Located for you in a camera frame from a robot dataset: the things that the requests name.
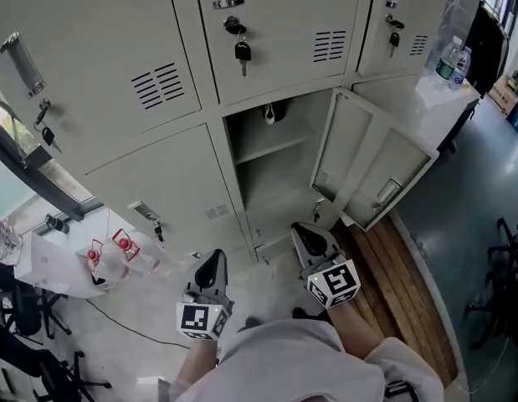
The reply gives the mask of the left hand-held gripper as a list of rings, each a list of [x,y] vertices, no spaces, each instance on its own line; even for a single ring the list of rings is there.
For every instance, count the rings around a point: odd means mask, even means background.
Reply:
[[[182,300],[177,303],[177,330],[198,340],[217,341],[233,312],[226,296],[227,258],[216,249],[199,258],[187,270]]]

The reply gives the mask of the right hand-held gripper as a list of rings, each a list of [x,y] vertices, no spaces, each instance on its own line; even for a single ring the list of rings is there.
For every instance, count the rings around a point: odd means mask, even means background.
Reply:
[[[300,273],[305,288],[325,309],[348,302],[359,292],[354,261],[338,251],[330,232],[313,224],[293,223],[290,233],[301,266],[306,267]]]

